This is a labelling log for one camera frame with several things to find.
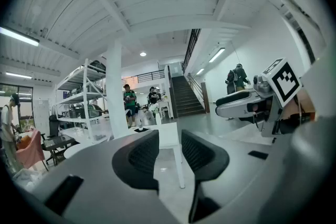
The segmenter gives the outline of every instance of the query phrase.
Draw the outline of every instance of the window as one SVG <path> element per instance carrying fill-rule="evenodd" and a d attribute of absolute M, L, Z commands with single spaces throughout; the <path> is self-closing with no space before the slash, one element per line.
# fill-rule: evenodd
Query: window
<path fill-rule="evenodd" d="M 13 108 L 13 124 L 19 126 L 22 132 L 35 128 L 33 114 L 33 89 L 0 83 L 0 108 L 9 103 L 9 97 L 17 93 L 20 99 L 20 107 Z"/>

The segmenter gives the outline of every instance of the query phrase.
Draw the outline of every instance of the staircase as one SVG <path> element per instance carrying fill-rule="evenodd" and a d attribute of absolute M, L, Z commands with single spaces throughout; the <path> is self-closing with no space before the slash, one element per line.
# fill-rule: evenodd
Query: staircase
<path fill-rule="evenodd" d="M 172 78 L 172 82 L 178 117 L 205 113 L 184 76 Z"/>

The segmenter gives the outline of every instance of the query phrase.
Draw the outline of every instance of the backpack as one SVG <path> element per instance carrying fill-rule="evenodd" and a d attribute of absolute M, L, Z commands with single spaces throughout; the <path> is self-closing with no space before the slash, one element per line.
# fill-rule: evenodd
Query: backpack
<path fill-rule="evenodd" d="M 8 108 L 8 111 L 9 111 L 8 105 L 4 105 L 4 107 L 5 106 Z M 2 108 L 2 109 L 4 109 L 4 108 Z M 0 121 L 1 121 L 1 112 L 2 112 L 2 109 L 0 110 Z M 2 124 L 0 124 L 0 131 L 2 131 Z"/>
<path fill-rule="evenodd" d="M 233 82 L 233 81 L 237 81 L 238 77 L 237 74 L 234 73 L 232 70 L 229 71 L 229 74 L 227 74 L 227 82 Z"/>

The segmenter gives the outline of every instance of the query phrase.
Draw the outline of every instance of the white pillar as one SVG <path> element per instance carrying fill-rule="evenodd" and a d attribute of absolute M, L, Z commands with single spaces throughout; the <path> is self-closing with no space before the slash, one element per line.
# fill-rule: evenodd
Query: white pillar
<path fill-rule="evenodd" d="M 129 134 L 121 91 L 121 47 L 119 40 L 110 44 L 106 60 L 106 94 L 114 138 Z"/>

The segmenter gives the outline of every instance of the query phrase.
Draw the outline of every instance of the fluorescent light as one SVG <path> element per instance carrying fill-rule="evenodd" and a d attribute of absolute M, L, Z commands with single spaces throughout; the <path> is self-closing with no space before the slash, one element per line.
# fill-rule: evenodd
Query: fluorescent light
<path fill-rule="evenodd" d="M 25 78 L 25 79 L 31 79 L 30 76 L 24 76 L 24 75 L 19 75 L 19 74 L 14 74 L 14 73 L 9 73 L 9 72 L 6 72 L 6 75 L 8 75 L 8 76 L 20 77 L 20 78 Z"/>
<path fill-rule="evenodd" d="M 25 34 L 22 34 L 22 33 L 19 33 L 14 30 L 8 30 L 8 29 L 5 29 L 3 27 L 0 27 L 0 33 L 1 34 L 4 34 L 8 37 L 13 37 L 15 39 L 18 39 L 18 40 L 21 40 L 25 43 L 28 43 L 28 44 L 31 44 L 33 46 L 38 46 L 38 43 L 39 43 L 39 40 L 35 39 L 35 38 L 31 38 Z"/>
<path fill-rule="evenodd" d="M 202 68 L 199 72 L 197 72 L 196 75 L 201 74 L 203 70 L 204 70 L 204 68 Z"/>
<path fill-rule="evenodd" d="M 221 53 L 224 51 L 225 49 L 222 48 L 218 51 L 218 53 L 216 53 L 216 55 L 209 61 L 209 62 L 213 62 L 219 55 L 221 55 Z"/>

